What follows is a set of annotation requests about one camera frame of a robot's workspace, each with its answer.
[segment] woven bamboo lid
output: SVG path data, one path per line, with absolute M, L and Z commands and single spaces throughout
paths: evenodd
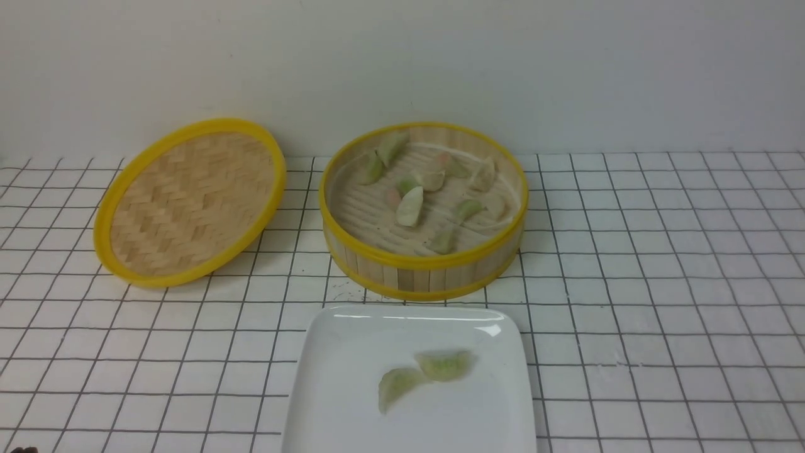
M 285 188 L 285 162 L 254 123 L 217 119 L 161 139 L 109 187 L 95 249 L 141 286 L 181 285 L 231 260 L 265 228 Z

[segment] white tile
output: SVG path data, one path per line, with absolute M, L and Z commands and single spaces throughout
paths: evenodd
M 652 189 L 651 195 L 654 203 L 662 210 L 687 210 L 691 209 L 691 202 L 687 193 L 681 189 Z
M 729 387 L 738 401 L 779 400 L 769 372 L 764 368 L 724 368 Z
M 607 278 L 640 278 L 643 272 L 636 255 L 600 255 L 601 268 Z
M 797 439 L 797 433 L 779 403 L 738 403 L 750 438 Z
M 637 155 L 634 153 L 604 154 L 607 168 L 612 170 L 639 170 Z
M 44 301 L 31 323 L 31 327 L 66 328 L 72 321 L 80 302 L 78 301 Z
M 232 332 L 194 331 L 186 360 L 223 360 L 229 350 Z
M 675 172 L 643 172 L 648 186 L 652 189 L 682 189 Z
M 624 210 L 652 210 L 657 209 L 654 197 L 648 190 L 617 190 L 617 200 Z
M 314 276 L 292 276 L 288 278 L 286 298 L 289 301 L 323 301 L 327 279 Z
M 702 452 L 699 442 L 696 440 L 652 439 L 651 446 L 654 448 L 654 453 L 676 453 L 677 451 L 685 451 L 687 453 Z
M 268 363 L 227 363 L 220 393 L 262 394 L 267 370 Z
M 304 345 L 304 332 L 279 332 L 274 360 L 298 360 Z
M 119 305 L 118 301 L 83 301 L 78 307 L 76 317 L 72 320 L 72 326 L 108 328 L 112 324 Z
M 793 255 L 756 255 L 763 275 L 769 278 L 802 277 Z
M 85 393 L 78 398 L 68 429 L 108 430 L 120 408 L 122 395 Z
M 701 230 L 699 220 L 692 210 L 660 210 L 659 213 L 669 231 Z
M 640 168 L 643 171 L 674 169 L 674 165 L 671 163 L 671 158 L 669 158 L 668 154 L 665 153 L 638 153 L 638 161 L 640 162 Z
M 643 400 L 682 400 L 675 370 L 670 367 L 632 368 L 634 385 Z
M 144 330 L 110 330 L 101 349 L 100 359 L 137 359 L 145 346 Z
M 682 268 L 674 255 L 638 255 L 646 277 L 681 277 Z
M 723 277 L 720 266 L 714 255 L 679 254 L 679 262 L 685 276 L 702 278 Z
M 733 287 L 738 305 L 778 304 L 777 296 L 766 279 L 736 279 L 730 280 L 729 284 Z
M 718 368 L 680 368 L 679 380 L 690 401 L 731 401 L 729 387 Z
M 614 305 L 651 304 L 648 287 L 642 279 L 607 280 L 606 282 L 609 287 L 609 296 L 612 298 Z
M 685 190 L 690 198 L 692 207 L 698 210 L 718 210 L 727 207 L 724 197 L 718 190 Z
M 763 276 L 758 262 L 752 255 L 716 255 L 724 276 L 728 278 L 752 278 Z
M 54 276 L 21 275 L 16 279 L 14 287 L 8 293 L 11 299 L 42 299 L 50 289 Z
M 129 392 L 170 393 L 178 371 L 179 362 L 139 362 Z
M 622 333 L 658 334 L 660 325 L 654 308 L 649 306 L 615 306 L 617 324 Z
M 114 423 L 116 430 L 157 430 L 167 395 L 126 395 Z
M 247 301 L 282 301 L 288 277 L 285 276 L 252 276 L 249 278 Z
M 770 367 L 802 367 L 805 366 L 805 352 L 795 336 L 769 337 L 755 335 L 766 365 Z
M 61 329 L 27 329 L 14 352 L 15 358 L 53 357 L 64 337 Z
M 590 397 L 610 400 L 633 400 L 634 386 L 627 367 L 585 367 L 590 386 Z
M 164 430 L 204 431 L 207 429 L 213 397 L 171 398 L 165 414 Z
M 95 359 L 106 332 L 103 330 L 69 329 L 56 355 L 65 359 Z
M 575 335 L 534 335 L 536 355 L 541 364 L 580 364 Z
M 580 231 L 589 229 L 587 216 L 584 214 L 583 210 L 553 210 L 551 211 L 551 225 L 555 231 Z
M 47 292 L 47 298 L 79 301 L 86 296 L 92 281 L 91 276 L 59 275 L 53 281 L 50 291 Z
M 154 445 L 156 433 L 113 432 L 106 447 L 119 453 L 139 453 Z
M 668 347 L 677 365 L 716 365 L 708 338 L 704 335 L 668 337 Z
M 154 322 L 159 305 L 160 302 L 125 301 L 121 304 L 112 327 L 147 329 Z
M 493 281 L 486 287 L 486 296 L 491 303 L 526 303 L 526 289 L 519 278 Z
M 282 304 L 272 302 L 245 303 L 237 328 L 242 330 L 276 329 L 281 308 Z
M 326 301 L 363 301 L 366 290 L 345 276 L 330 277 L 327 282 Z
M 569 172 L 573 169 L 567 154 L 538 154 L 537 157 L 543 172 Z
M 242 301 L 246 294 L 247 276 L 213 276 L 204 296 L 206 301 Z
M 192 329 L 199 306 L 200 303 L 197 302 L 164 302 L 157 314 L 154 328 Z
M 284 429 L 285 419 L 287 416 L 288 399 L 289 398 L 287 397 L 263 398 L 262 410 L 260 411 L 260 423 L 258 425 L 259 431 L 279 432 Z
M 595 436 L 590 403 L 586 401 L 545 401 L 551 435 L 559 437 Z
M 750 337 L 711 335 L 712 347 L 723 366 L 761 366 L 763 362 Z
M 190 332 L 187 331 L 153 330 L 142 357 L 149 360 L 181 360 L 189 338 Z
M 709 253 L 707 236 L 702 231 L 669 231 L 676 253 Z
M 763 209 L 763 203 L 760 197 L 753 190 L 725 190 L 724 201 L 727 206 L 734 210 L 760 210 Z
M 174 393 L 214 394 L 217 392 L 223 370 L 224 364 L 221 362 L 182 363 Z
M 784 310 L 791 320 L 791 325 L 794 326 L 794 331 L 799 335 L 805 335 L 805 306 L 787 306 Z
M 578 187 L 573 172 L 544 172 L 542 181 L 543 188 L 548 190 L 574 190 Z
M 758 190 L 763 207 L 770 210 L 800 209 L 799 202 L 789 190 Z
M 27 327 L 38 308 L 37 301 L 4 301 L 0 304 L 0 327 Z
M 530 311 L 535 333 L 574 331 L 568 305 L 532 305 Z
M 56 453 L 74 451 L 102 451 L 109 433 L 100 431 L 65 431 Z
M 705 231 L 735 231 L 738 225 L 728 210 L 700 210 L 696 212 Z
M 679 179 L 685 189 L 715 189 L 716 182 L 707 171 L 680 171 Z
M 211 433 L 204 443 L 203 453 L 216 453 L 218 451 L 249 451 L 252 443 L 252 434 Z
M 612 184 L 615 189 L 645 189 L 646 180 L 640 172 L 611 172 Z
M 741 307 L 746 324 L 753 334 L 793 334 L 788 325 L 786 314 L 780 306 L 744 306 Z
M 701 306 L 699 313 L 710 334 L 747 334 L 749 330 L 735 306 Z
M 585 364 L 615 365 L 626 362 L 621 340 L 617 335 L 578 336 Z
M 274 332 L 235 332 L 229 360 L 269 360 L 274 336 Z
M 616 210 L 588 210 L 587 217 L 592 231 L 626 230 L 623 214 Z
M 87 392 L 125 392 L 129 379 L 134 373 L 135 365 L 136 362 L 133 360 L 100 360 L 95 363 L 85 390 Z
M 290 395 L 296 377 L 296 364 L 281 362 L 271 365 L 266 395 Z
M 204 434 L 159 433 L 154 453 L 173 453 L 174 451 L 201 451 Z
M 609 305 L 574 305 L 572 312 L 576 330 L 580 333 L 617 333 L 617 324 Z
M 259 397 L 224 397 L 215 401 L 212 431 L 250 431 L 254 429 L 260 406 Z
M 241 304 L 231 302 L 205 302 L 196 320 L 197 330 L 233 329 L 240 314 Z
M 0 374 L 0 392 L 35 391 L 48 363 L 48 360 L 9 360 Z
M 654 210 L 623 210 L 630 231 L 664 231 L 663 221 Z
M 687 407 L 681 402 L 643 402 L 648 435 L 654 438 L 694 438 L 696 431 Z
M 594 401 L 601 437 L 645 438 L 640 406 L 632 401 Z
M 701 438 L 746 438 L 733 403 L 694 402 L 690 406 Z
M 586 399 L 587 381 L 582 367 L 540 367 L 546 399 Z
M 593 254 L 562 254 L 559 256 L 562 261 L 562 269 L 565 276 L 569 277 L 600 277 L 601 268 L 598 259 Z

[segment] square plate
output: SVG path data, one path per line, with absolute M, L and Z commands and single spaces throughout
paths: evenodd
M 419 386 L 378 410 L 378 383 L 414 354 L 468 349 L 472 371 Z M 343 305 L 308 329 L 283 433 L 283 453 L 536 451 L 520 332 L 492 310 Z

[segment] bamboo steamer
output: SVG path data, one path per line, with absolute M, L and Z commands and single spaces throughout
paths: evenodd
M 407 131 L 409 144 L 380 181 L 360 185 L 365 153 L 387 134 Z M 467 179 L 445 179 L 426 193 L 419 225 L 394 223 L 384 194 L 412 169 L 428 169 L 441 152 L 451 152 L 465 167 L 487 157 L 497 167 L 494 193 L 506 200 L 502 219 L 488 211 L 471 217 L 458 230 L 452 253 L 438 255 L 427 241 L 451 222 L 451 212 L 467 197 Z M 464 127 L 446 123 L 407 123 L 363 135 L 344 146 L 324 170 L 319 189 L 324 237 L 339 268 L 383 296 L 408 301 L 442 301 L 477 291 L 500 276 L 517 256 L 528 205 L 526 177 L 515 158 L 500 144 Z

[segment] table surface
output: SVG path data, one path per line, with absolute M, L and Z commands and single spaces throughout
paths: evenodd
M 805 452 L 799 152 L 519 156 L 519 259 L 445 301 L 522 332 L 540 452 Z M 289 159 L 262 237 L 167 290 L 101 268 L 92 220 L 123 159 L 0 162 L 0 451 L 279 451 L 322 307 L 402 303 L 335 266 Z

